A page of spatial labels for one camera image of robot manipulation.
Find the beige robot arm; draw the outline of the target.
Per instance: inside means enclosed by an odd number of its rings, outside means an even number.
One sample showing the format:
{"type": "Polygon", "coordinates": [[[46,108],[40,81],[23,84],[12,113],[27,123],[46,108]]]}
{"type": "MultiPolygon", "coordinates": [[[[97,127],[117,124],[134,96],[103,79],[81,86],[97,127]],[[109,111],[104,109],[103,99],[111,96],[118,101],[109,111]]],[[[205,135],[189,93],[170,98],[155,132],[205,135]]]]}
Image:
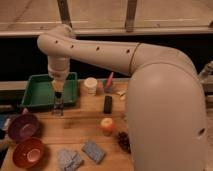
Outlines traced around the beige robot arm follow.
{"type": "Polygon", "coordinates": [[[61,24],[37,39],[48,72],[64,80],[75,59],[130,77],[126,115],[134,171],[204,171],[206,103],[183,52],[143,43],[85,41],[61,24]]]}

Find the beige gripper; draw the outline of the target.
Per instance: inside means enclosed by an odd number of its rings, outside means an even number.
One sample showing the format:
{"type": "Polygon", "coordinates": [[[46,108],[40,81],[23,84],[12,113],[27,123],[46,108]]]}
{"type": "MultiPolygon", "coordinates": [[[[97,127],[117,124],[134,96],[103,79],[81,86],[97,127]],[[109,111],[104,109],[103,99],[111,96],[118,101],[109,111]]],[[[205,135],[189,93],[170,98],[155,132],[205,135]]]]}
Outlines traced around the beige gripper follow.
{"type": "Polygon", "coordinates": [[[67,58],[48,57],[48,74],[54,79],[52,87],[55,92],[63,92],[64,82],[69,75],[70,62],[67,58]]]}

